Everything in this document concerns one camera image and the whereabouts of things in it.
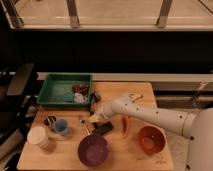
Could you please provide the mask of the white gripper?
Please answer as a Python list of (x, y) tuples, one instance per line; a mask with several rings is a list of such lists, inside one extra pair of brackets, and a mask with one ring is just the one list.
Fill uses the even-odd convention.
[(99, 110), (98, 115), (93, 114), (88, 118), (90, 123), (99, 123), (100, 121), (109, 120), (112, 116), (115, 115), (114, 103), (108, 102), (103, 104)]

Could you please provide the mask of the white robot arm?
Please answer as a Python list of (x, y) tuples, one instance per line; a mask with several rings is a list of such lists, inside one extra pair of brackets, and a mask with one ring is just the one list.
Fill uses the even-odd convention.
[(213, 171), (213, 108), (199, 114), (164, 108), (143, 107), (127, 94), (102, 104), (89, 117), (91, 123), (128, 115), (189, 139), (185, 171)]

